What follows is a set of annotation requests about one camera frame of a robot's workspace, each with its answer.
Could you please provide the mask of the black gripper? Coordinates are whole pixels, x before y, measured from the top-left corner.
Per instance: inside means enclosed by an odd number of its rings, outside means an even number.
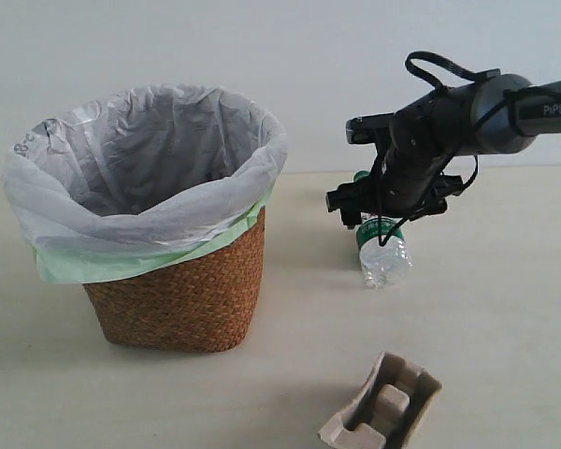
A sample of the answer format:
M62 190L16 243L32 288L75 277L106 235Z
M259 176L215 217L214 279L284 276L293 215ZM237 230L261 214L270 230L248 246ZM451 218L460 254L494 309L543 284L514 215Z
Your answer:
M392 141L376 144L380 157L379 175L381 213L404 218L420 208L424 195L439 166L446 160L448 145L439 134L434 112L435 100L418 100L393 113ZM463 192L459 175L439 175L424 198L422 215L440 215L448 209L447 197ZM354 229L368 212L369 198L363 183L342 183L325 195L327 211L339 211L342 224Z

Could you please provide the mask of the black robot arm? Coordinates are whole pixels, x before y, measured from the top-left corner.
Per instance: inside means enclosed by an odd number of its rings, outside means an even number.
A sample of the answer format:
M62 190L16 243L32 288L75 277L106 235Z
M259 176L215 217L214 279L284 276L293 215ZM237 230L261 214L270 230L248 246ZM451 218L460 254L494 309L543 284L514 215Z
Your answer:
M353 228L363 213L414 221L442 214L469 186L444 169L455 157L516 154L539 135L561 134L561 80L533 85L513 74L439 87L392 113L346 123L352 145L374 144L369 175L326 195Z

